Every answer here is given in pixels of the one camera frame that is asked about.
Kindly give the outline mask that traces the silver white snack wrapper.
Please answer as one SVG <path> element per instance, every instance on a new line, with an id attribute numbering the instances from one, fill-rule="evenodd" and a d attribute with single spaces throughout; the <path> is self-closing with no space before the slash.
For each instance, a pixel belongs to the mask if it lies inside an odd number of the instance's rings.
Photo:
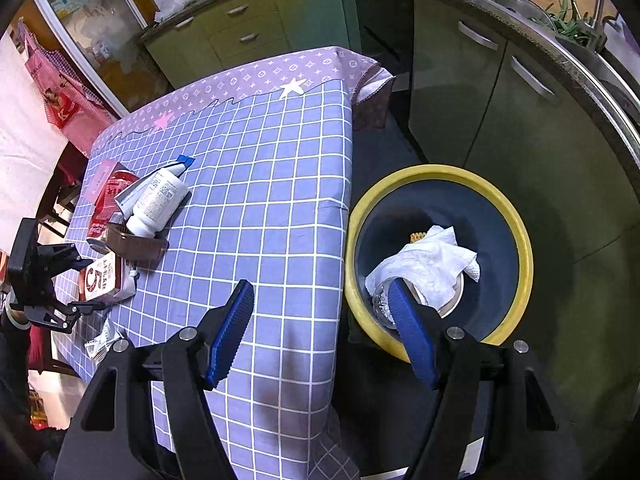
<path id="1" fill-rule="evenodd" d="M 99 365 L 111 346 L 124 338 L 124 333 L 109 318 L 106 318 L 100 332 L 85 343 L 85 350 L 91 361 Z"/>

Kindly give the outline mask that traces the white paper towel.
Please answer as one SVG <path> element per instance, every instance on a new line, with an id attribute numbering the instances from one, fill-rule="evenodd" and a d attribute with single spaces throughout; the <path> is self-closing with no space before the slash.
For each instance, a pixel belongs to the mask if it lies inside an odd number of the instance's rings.
<path id="1" fill-rule="evenodd" d="M 364 284 L 374 297 L 386 282 L 403 278 L 420 294 L 421 304 L 440 310 L 454 299 L 463 274 L 475 283 L 480 281 L 477 253 L 458 245 L 453 226 L 431 226 L 420 240 L 379 263 Z"/>

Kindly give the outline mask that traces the red soda can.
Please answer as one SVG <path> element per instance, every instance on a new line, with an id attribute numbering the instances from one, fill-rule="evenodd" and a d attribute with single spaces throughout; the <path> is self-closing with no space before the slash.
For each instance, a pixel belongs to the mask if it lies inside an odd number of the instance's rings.
<path id="1" fill-rule="evenodd" d="M 106 230 L 112 215 L 119 212 L 115 196 L 138 180 L 138 177 L 128 170 L 114 171 L 105 181 L 98 198 L 94 202 L 93 213 L 88 225 L 87 237 L 99 240 Z"/>

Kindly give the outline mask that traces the white plastic pill bottle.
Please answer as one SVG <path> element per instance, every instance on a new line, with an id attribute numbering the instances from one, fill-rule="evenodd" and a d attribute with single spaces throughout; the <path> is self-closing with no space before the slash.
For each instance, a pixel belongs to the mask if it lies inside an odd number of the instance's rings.
<path id="1" fill-rule="evenodd" d="M 126 229 L 135 236 L 153 238 L 176 212 L 188 187 L 167 170 L 160 170 L 134 205 Z"/>

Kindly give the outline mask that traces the yellow rimmed trash bin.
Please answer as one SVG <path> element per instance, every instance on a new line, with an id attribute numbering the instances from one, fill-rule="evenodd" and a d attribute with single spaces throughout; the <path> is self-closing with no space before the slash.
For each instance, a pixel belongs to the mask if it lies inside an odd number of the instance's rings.
<path id="1" fill-rule="evenodd" d="M 386 299 L 404 278 L 420 304 L 485 344 L 518 326 L 533 288 L 534 255 L 520 215 L 484 178 L 448 165 L 398 170 L 349 217 L 345 296 L 367 336 L 407 361 Z"/>

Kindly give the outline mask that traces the green kitchen cabinets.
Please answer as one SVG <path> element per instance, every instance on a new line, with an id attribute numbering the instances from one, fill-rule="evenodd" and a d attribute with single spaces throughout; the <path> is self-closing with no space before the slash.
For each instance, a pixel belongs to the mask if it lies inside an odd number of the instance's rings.
<path id="1" fill-rule="evenodd" d="M 502 189 L 522 215 L 536 258 L 604 275 L 614 263 L 639 281 L 638 129 L 602 82 L 552 39 L 480 0 L 413 0 L 410 132 L 432 164 L 465 168 Z M 463 39 L 462 26 L 497 43 Z M 256 54 L 206 68 L 195 82 L 135 112 L 141 128 L 213 102 L 244 99 L 295 77 L 314 88 L 343 79 L 354 114 L 378 120 L 390 85 L 374 58 L 324 39 L 314 49 Z M 539 263 L 551 269 L 552 263 Z"/>

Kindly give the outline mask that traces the steel kitchen sink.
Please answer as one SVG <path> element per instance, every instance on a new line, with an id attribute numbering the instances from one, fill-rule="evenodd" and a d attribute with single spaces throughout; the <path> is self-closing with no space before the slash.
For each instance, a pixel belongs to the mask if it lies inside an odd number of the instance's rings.
<path id="1" fill-rule="evenodd" d="M 555 30 L 552 19 L 549 14 L 537 3 L 530 0 L 488 0 L 503 9 L 509 10 L 514 14 L 518 14 L 521 18 L 531 21 L 548 29 Z"/>

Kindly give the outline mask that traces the steel kitchen faucet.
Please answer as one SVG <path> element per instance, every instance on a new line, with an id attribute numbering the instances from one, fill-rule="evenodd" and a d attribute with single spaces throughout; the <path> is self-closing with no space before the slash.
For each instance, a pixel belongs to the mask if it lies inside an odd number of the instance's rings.
<path id="1" fill-rule="evenodd" d="M 600 52 L 608 41 L 605 26 L 615 24 L 618 11 L 611 0 L 570 0 L 572 20 L 579 27 L 579 37 L 584 46 Z"/>

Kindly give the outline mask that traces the red white paper carton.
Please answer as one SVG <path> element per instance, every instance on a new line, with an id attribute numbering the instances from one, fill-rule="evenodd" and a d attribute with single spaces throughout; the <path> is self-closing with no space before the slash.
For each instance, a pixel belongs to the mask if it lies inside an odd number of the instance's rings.
<path id="1" fill-rule="evenodd" d="M 114 252 L 94 260 L 79 273 L 80 301 L 96 300 L 110 306 L 131 298 L 136 291 L 136 270 Z"/>

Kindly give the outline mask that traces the pink cardboard box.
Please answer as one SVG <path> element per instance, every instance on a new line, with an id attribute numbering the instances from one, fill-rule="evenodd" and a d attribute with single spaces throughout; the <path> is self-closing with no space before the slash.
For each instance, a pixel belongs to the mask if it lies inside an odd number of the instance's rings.
<path id="1" fill-rule="evenodd" d="M 119 170 L 125 170 L 125 166 L 113 159 L 104 159 L 96 167 L 89 181 L 82 186 L 80 196 L 89 203 L 95 204 L 103 192 L 107 180 Z"/>

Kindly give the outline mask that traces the toothpaste tube blue cap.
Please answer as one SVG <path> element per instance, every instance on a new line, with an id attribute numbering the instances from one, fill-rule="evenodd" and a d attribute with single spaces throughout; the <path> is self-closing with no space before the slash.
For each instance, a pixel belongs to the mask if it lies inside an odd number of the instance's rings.
<path id="1" fill-rule="evenodd" d="M 186 170 L 188 170 L 195 162 L 194 157 L 180 155 L 176 160 L 170 164 L 158 168 L 152 171 L 146 177 L 131 183 L 128 188 L 122 190 L 115 196 L 115 203 L 122 214 L 122 218 L 128 220 L 134 213 L 134 205 L 142 196 L 146 188 L 150 185 L 152 179 L 160 170 L 167 170 L 175 177 L 180 177 Z"/>

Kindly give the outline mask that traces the blue checked tablecloth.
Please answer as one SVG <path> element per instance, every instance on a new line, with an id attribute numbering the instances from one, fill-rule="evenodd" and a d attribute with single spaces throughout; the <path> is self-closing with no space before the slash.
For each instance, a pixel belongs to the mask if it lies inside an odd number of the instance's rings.
<path id="1" fill-rule="evenodd" d="M 85 343 L 106 318 L 134 344 L 155 344 L 224 304 L 237 282 L 252 283 L 252 319 L 229 376 L 207 396 L 241 479 L 359 474 L 338 444 L 331 396 L 352 134 L 366 124 L 343 79 L 305 81 L 144 129 L 134 112 L 100 134 L 88 178 L 104 159 L 145 177 L 186 155 L 195 158 L 183 177 L 189 193 L 165 230 L 168 251 L 140 268 L 136 294 L 54 340 L 90 379 Z"/>

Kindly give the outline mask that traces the red checked hanging apron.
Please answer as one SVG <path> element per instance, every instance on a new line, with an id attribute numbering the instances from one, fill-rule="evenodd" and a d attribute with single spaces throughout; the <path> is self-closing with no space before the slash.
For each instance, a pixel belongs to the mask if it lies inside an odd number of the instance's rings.
<path id="1" fill-rule="evenodd" d="M 47 50 L 38 42 L 22 18 L 17 22 L 17 33 L 27 54 L 26 70 L 42 95 L 48 122 L 89 158 L 93 143 L 114 122 L 114 116 L 79 80 L 60 52 Z"/>

